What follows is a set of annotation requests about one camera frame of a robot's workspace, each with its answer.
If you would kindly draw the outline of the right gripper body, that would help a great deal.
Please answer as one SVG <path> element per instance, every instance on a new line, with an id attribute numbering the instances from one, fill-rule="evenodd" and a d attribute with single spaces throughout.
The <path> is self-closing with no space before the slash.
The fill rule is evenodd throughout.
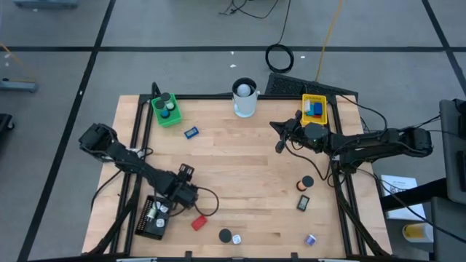
<path id="1" fill-rule="evenodd" d="M 285 121 L 287 122 L 287 131 L 285 134 L 279 135 L 280 139 L 276 144 L 277 153 L 281 154 L 283 152 L 288 140 L 295 143 L 301 143 L 304 140 L 304 129 L 300 122 L 301 117 L 302 112 L 297 111 L 294 118 Z"/>

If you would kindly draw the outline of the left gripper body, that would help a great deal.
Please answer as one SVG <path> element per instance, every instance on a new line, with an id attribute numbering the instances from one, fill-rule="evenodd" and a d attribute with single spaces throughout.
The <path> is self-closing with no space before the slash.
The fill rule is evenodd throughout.
<path id="1" fill-rule="evenodd" d="M 180 204 L 186 209 L 193 208 L 199 196 L 198 187 L 191 183 L 193 174 L 193 167 L 181 164 L 178 174 L 174 176 L 174 181 L 167 193 L 167 198 L 171 202 Z"/>

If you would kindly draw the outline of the red small box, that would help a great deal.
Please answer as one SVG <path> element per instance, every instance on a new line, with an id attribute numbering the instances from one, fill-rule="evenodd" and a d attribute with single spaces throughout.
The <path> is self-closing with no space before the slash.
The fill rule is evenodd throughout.
<path id="1" fill-rule="evenodd" d="M 191 227 L 195 231 L 199 231 L 206 223 L 208 222 L 207 218 L 204 215 L 200 215 L 198 218 L 196 218 L 192 223 Z"/>

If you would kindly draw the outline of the yellow plastic basket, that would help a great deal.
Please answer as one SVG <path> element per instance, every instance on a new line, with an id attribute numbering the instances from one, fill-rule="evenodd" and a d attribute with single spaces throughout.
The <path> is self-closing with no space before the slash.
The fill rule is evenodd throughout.
<path id="1" fill-rule="evenodd" d="M 314 103 L 322 103 L 323 104 L 323 114 L 321 118 L 314 118 L 313 116 L 307 116 L 306 112 L 304 112 L 304 101 L 310 100 L 312 105 Z M 327 119 L 327 99 L 326 96 L 323 95 L 312 95 L 312 94 L 303 94 L 301 97 L 301 123 L 303 125 L 307 125 L 309 123 L 315 123 L 320 125 L 326 125 L 328 122 Z"/>

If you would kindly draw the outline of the black perforated mat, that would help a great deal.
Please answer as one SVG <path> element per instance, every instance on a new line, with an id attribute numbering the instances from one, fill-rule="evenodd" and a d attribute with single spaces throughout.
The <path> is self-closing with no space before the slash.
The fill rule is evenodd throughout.
<path id="1" fill-rule="evenodd" d="M 282 74 L 271 73 L 267 82 L 266 95 L 352 95 L 358 97 L 358 93 L 338 87 L 332 87 L 318 82 L 297 79 Z"/>

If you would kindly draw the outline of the hourglass with orange sand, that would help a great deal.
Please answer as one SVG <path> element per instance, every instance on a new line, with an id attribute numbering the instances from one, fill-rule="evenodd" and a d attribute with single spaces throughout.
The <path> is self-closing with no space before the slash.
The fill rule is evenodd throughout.
<path id="1" fill-rule="evenodd" d="M 314 179 L 311 176 L 304 176 L 301 180 L 299 180 L 296 184 L 296 188 L 298 191 L 306 191 L 308 188 L 314 185 Z"/>

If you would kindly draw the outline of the black plastic basket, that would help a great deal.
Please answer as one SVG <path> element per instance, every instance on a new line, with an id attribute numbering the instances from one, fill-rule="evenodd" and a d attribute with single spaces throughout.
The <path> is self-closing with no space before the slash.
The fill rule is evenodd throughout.
<path id="1" fill-rule="evenodd" d="M 157 216 L 152 221 L 147 221 L 146 214 L 147 212 L 153 208 L 153 204 L 155 202 L 160 202 L 161 205 L 164 205 L 169 208 L 167 213 L 162 213 L 159 209 L 157 210 Z M 138 221 L 138 225 L 135 230 L 135 234 L 148 237 L 155 240 L 161 240 L 165 234 L 167 229 L 169 220 L 170 220 L 170 211 L 172 210 L 173 203 L 169 200 L 162 198 L 162 197 L 154 197 L 152 195 L 148 195 L 143 206 L 143 210 Z M 156 227 L 156 220 L 162 218 L 165 220 L 165 226 L 162 228 Z"/>

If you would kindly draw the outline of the green plastic basket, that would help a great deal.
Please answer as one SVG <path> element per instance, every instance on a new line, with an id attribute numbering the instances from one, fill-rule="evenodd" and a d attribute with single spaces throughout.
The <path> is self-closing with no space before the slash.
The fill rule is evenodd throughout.
<path id="1" fill-rule="evenodd" d="M 157 120 L 157 123 L 159 126 L 161 127 L 170 127 L 170 126 L 173 126 L 174 124 L 178 124 L 181 122 L 182 120 L 182 114 L 181 114 L 181 110 L 180 110 L 180 107 L 178 105 L 178 102 L 176 100 L 176 97 L 173 93 L 170 93 L 171 94 L 171 98 L 175 104 L 175 109 L 170 111 L 170 116 L 167 118 L 167 119 L 161 119 L 157 116 L 157 113 L 156 113 L 156 109 L 155 109 L 155 103 L 158 101 L 158 100 L 161 100 L 160 96 L 157 97 L 157 98 L 154 98 L 151 100 L 151 107 L 153 109 L 153 112 L 154 112 L 154 115 L 155 115 L 155 118 Z"/>

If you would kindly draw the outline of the hourglass with green sand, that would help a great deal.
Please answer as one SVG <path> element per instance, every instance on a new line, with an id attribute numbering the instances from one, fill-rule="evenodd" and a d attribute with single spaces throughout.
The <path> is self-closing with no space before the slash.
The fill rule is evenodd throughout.
<path id="1" fill-rule="evenodd" d="M 161 98 L 161 101 L 165 104 L 165 108 L 168 110 L 168 111 L 172 111 L 175 109 L 175 104 L 171 98 L 171 94 L 168 93 L 168 92 L 164 92 L 161 94 L 160 96 Z"/>

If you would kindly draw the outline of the white paper sheet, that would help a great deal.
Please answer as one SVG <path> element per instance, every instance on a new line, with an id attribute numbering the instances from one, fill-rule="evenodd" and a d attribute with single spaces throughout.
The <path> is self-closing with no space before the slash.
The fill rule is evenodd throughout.
<path id="1" fill-rule="evenodd" d="M 415 178 L 400 177 L 393 175 L 381 175 L 382 180 L 382 196 L 390 196 L 398 192 L 402 192 L 411 188 L 417 187 Z M 390 210 L 385 213 L 388 219 L 405 220 L 405 221 L 421 221 L 422 219 L 413 214 L 408 208 L 400 208 Z"/>

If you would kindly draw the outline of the black beam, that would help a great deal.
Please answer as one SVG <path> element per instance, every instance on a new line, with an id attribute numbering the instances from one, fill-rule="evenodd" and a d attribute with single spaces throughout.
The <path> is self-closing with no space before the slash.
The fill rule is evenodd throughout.
<path id="1" fill-rule="evenodd" d="M 390 194 L 389 196 L 383 196 L 380 202 L 383 211 L 389 211 L 403 208 L 404 205 L 411 206 L 429 202 L 433 197 L 442 197 L 444 199 L 448 197 L 445 178 Z"/>

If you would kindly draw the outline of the yellow white bottle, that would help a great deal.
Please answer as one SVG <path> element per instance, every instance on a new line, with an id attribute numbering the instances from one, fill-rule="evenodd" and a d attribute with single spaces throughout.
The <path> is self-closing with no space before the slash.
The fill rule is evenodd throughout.
<path id="1" fill-rule="evenodd" d="M 433 243 L 433 227 L 428 223 L 415 223 L 402 228 L 403 237 L 412 243 Z"/>

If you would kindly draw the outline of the grey cart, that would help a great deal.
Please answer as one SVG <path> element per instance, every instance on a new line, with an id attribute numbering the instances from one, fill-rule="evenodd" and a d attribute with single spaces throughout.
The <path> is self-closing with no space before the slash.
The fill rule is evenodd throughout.
<path id="1" fill-rule="evenodd" d="M 440 102 L 445 174 L 442 194 L 433 198 L 437 262 L 466 262 L 466 135 L 459 134 L 461 100 Z"/>

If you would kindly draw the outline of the black floor object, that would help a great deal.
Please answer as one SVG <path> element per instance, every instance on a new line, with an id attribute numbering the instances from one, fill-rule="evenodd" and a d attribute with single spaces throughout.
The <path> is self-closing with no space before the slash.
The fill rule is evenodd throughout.
<path id="1" fill-rule="evenodd" d="M 0 114 L 0 132 L 10 131 L 15 128 L 15 124 L 12 121 L 12 115 Z"/>

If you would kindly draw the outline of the grey floor base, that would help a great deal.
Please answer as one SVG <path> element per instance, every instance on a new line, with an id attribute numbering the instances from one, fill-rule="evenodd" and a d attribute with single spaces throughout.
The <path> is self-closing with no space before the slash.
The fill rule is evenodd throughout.
<path id="1" fill-rule="evenodd" d="M 20 8 L 29 9 L 76 9 L 78 0 L 12 0 Z"/>
<path id="2" fill-rule="evenodd" d="M 0 79 L 1 91 L 23 91 L 35 93 L 38 90 L 36 82 L 26 80 L 11 80 L 7 78 Z"/>

